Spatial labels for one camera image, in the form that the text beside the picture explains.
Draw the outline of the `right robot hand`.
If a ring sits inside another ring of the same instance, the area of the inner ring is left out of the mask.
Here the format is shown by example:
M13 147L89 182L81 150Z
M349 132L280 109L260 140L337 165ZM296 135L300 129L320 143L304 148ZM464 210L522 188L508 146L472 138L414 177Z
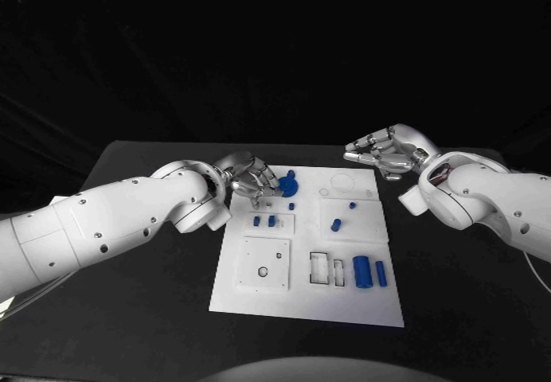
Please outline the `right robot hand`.
M441 156L441 149L421 131L398 123L346 144L343 159L375 167L385 180L397 181L402 174L421 174Z

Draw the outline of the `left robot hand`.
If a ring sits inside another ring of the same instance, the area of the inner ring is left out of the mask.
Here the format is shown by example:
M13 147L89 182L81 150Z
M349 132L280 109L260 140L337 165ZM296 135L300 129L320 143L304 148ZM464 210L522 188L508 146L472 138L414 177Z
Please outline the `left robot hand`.
M283 196L271 167L249 151L231 153L213 167L234 193L249 199L254 210L260 208L262 197Z

